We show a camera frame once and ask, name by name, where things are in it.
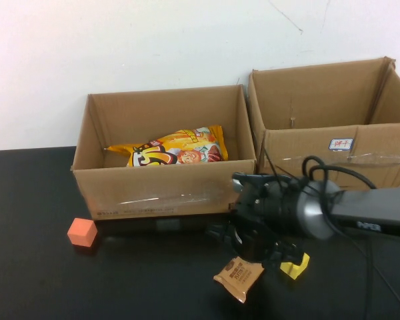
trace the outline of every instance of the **yellow object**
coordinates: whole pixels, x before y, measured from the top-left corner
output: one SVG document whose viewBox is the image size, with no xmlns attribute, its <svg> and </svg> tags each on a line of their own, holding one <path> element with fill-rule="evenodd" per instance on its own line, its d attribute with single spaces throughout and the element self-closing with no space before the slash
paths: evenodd
<svg viewBox="0 0 400 320">
<path fill-rule="evenodd" d="M 228 160 L 220 125 L 179 130 L 144 145 L 112 145 L 107 150 L 129 157 L 128 167 Z"/>
<path fill-rule="evenodd" d="M 283 262 L 280 264 L 280 270 L 286 273 L 290 278 L 296 280 L 298 276 L 307 268 L 309 255 L 304 253 L 301 265 L 294 265 L 292 262 Z"/>
</svg>

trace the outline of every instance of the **yellow block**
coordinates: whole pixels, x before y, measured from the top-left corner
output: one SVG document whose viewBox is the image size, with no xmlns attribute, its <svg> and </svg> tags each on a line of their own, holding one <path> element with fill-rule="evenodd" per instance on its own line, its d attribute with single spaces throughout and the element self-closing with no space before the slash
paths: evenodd
<svg viewBox="0 0 400 320">
<path fill-rule="evenodd" d="M 283 262 L 280 264 L 282 272 L 286 273 L 290 278 L 296 280 L 298 276 L 307 268 L 309 255 L 304 253 L 301 265 L 294 265 L 292 262 Z"/>
</svg>

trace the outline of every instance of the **black cable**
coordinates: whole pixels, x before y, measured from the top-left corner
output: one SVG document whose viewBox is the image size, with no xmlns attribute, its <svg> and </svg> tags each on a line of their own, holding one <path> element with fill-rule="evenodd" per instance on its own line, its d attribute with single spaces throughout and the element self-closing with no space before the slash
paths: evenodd
<svg viewBox="0 0 400 320">
<path fill-rule="evenodd" d="M 298 183 L 301 184 L 300 178 L 294 176 L 292 173 L 288 172 L 287 170 L 284 170 L 282 167 L 279 167 L 278 165 L 276 165 L 276 168 L 278 168 L 278 170 L 282 170 L 282 172 L 286 173 L 288 176 L 290 176 L 290 178 L 292 178 L 292 179 L 298 181 Z M 316 188 L 314 188 L 314 187 L 312 187 L 312 186 L 310 186 L 310 185 L 306 185 L 305 187 L 306 187 L 306 188 L 310 188 L 312 191 L 316 192 L 317 194 L 320 194 L 320 192 L 319 192 Z M 314 197 L 314 195 L 312 195 L 312 194 L 306 192 L 304 189 L 302 190 L 302 192 L 306 193 L 306 194 L 309 195 L 309 196 Z"/>
<path fill-rule="evenodd" d="M 280 178 L 279 178 L 279 176 L 278 176 L 278 174 L 277 174 L 277 171 L 276 171 L 275 168 L 274 168 L 274 164 L 273 164 L 273 162 L 271 161 L 271 158 L 269 157 L 268 152 L 267 152 L 266 149 L 264 149 L 264 153 L 265 153 L 265 156 L 267 157 L 267 160 L 268 160 L 268 162 L 269 162 L 269 165 L 271 166 L 271 170 L 273 171 L 273 174 L 274 174 L 274 176 L 275 176 L 275 179 L 277 180 L 277 183 L 279 184 L 280 192 L 283 192 L 283 186 L 281 185 Z"/>
<path fill-rule="evenodd" d="M 367 254 L 364 252 L 364 250 L 359 246 L 358 243 L 356 243 L 355 241 L 353 242 L 354 246 L 356 247 L 356 249 L 366 258 Z M 394 295 L 394 297 L 396 298 L 396 300 L 400 303 L 400 296 L 398 295 L 398 293 L 396 292 L 396 290 L 393 288 L 393 286 L 390 284 L 390 282 L 388 282 L 387 278 L 384 276 L 384 274 L 382 273 L 382 271 L 380 270 L 380 268 L 378 268 L 378 266 L 376 266 L 376 264 L 373 263 L 373 268 L 374 270 L 378 273 L 378 275 L 380 276 L 380 278 L 382 279 L 382 281 L 384 281 L 385 285 L 388 287 L 388 289 L 391 291 L 391 293 Z"/>
<path fill-rule="evenodd" d="M 358 180 L 364 182 L 370 189 L 376 189 L 376 186 L 373 184 L 372 181 L 370 181 L 368 178 L 366 178 L 364 175 L 354 171 L 350 170 L 344 167 L 338 167 L 337 165 L 315 165 L 314 167 L 310 168 L 309 170 L 309 178 L 310 180 L 314 180 L 314 171 L 316 170 L 323 170 L 325 168 L 328 171 L 337 171 L 337 172 L 342 172 L 346 173 L 348 175 L 352 175 L 353 177 L 357 178 Z"/>
<path fill-rule="evenodd" d="M 317 162 L 319 165 L 313 166 L 309 170 L 309 174 L 307 174 L 307 164 L 309 161 L 314 160 Z M 327 182 L 329 180 L 329 171 L 337 171 L 337 172 L 342 172 L 348 175 L 351 175 L 362 182 L 364 182 L 366 185 L 368 185 L 371 189 L 376 189 L 376 186 L 368 180 L 364 175 L 342 167 L 334 166 L 334 165 L 326 165 L 323 160 L 316 156 L 309 156 L 306 157 L 302 163 L 302 172 L 304 177 L 308 177 L 310 180 L 314 180 L 314 171 L 316 170 L 323 170 L 324 178 L 322 180 L 322 186 L 321 186 L 321 192 L 319 194 L 319 202 L 320 202 L 320 207 L 323 212 L 323 217 L 327 224 L 336 232 L 337 234 L 343 236 L 344 238 L 350 240 L 350 242 L 361 252 L 361 254 L 366 258 L 366 263 L 367 263 L 367 274 L 366 274 L 366 296 L 365 296 L 365 310 L 363 312 L 363 318 L 364 319 L 369 319 L 369 313 L 371 309 L 371 301 L 372 301 L 372 291 L 373 291 L 373 269 L 375 269 L 379 276 L 382 278 L 382 280 L 385 282 L 385 284 L 388 286 L 392 294 L 395 296 L 395 298 L 398 300 L 400 303 L 400 296 L 397 294 L 397 292 L 394 290 L 394 288 L 391 286 L 391 284 L 388 282 L 388 280 L 385 278 L 385 276 L 382 274 L 382 272 L 375 266 L 373 262 L 373 251 L 371 248 L 370 240 L 367 239 L 367 252 L 365 253 L 362 248 L 352 239 L 350 236 L 345 234 L 343 230 L 340 228 L 340 226 L 337 224 L 336 220 L 334 220 L 331 216 L 331 208 L 329 208 L 329 195 L 326 193 L 326 188 L 327 188 Z"/>
</svg>

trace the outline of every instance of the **brown snack packet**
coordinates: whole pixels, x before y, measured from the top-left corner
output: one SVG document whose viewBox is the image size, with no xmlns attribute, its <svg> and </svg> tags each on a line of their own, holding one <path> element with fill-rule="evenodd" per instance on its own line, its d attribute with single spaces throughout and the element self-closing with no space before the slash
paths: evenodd
<svg viewBox="0 0 400 320">
<path fill-rule="evenodd" d="M 264 271 L 260 263 L 250 263 L 237 257 L 232 259 L 213 280 L 222 284 L 230 294 L 244 303 L 252 284 Z"/>
</svg>

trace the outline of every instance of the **snack bag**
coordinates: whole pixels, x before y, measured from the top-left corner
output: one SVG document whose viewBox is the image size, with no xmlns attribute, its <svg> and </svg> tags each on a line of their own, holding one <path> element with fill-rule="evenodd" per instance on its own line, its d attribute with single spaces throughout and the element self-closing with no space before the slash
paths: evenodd
<svg viewBox="0 0 400 320">
<path fill-rule="evenodd" d="M 230 294 L 244 303 L 247 292 L 264 271 L 260 263 L 250 263 L 240 257 L 232 259 L 213 280 L 222 284 Z"/>
<path fill-rule="evenodd" d="M 128 167 L 228 160 L 220 125 L 179 130 L 144 145 L 112 145 L 107 150 L 129 157 Z"/>
</svg>

